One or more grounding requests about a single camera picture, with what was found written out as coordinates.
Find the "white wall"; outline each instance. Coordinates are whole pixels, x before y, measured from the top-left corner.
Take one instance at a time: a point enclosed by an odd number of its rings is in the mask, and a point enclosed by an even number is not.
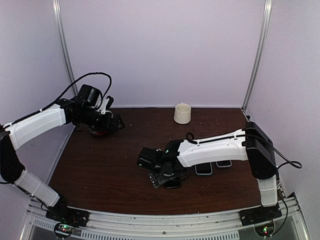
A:
[[[295,191],[313,240],[320,222],[320,4],[277,0],[248,111],[297,170],[280,170]]]
[[[264,1],[64,0],[75,77],[109,73],[118,107],[240,107]],[[99,89],[104,77],[92,77]]]
[[[0,123],[47,105],[67,85],[52,1],[1,1]],[[17,152],[21,162],[46,181],[70,130],[71,126],[53,129],[27,143]],[[29,201],[17,188],[0,185],[0,239],[18,238]]]

